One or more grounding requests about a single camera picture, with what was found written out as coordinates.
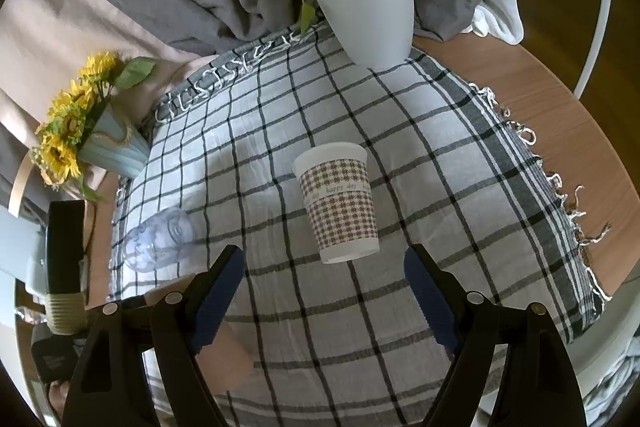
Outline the operator hand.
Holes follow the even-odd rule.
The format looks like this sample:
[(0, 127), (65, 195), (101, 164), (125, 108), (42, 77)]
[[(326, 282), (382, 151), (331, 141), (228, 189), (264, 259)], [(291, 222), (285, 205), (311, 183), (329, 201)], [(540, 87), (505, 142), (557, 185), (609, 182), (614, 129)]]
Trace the operator hand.
[(55, 411), (58, 419), (62, 419), (65, 402), (70, 391), (69, 381), (54, 381), (49, 386), (48, 397), (50, 406)]

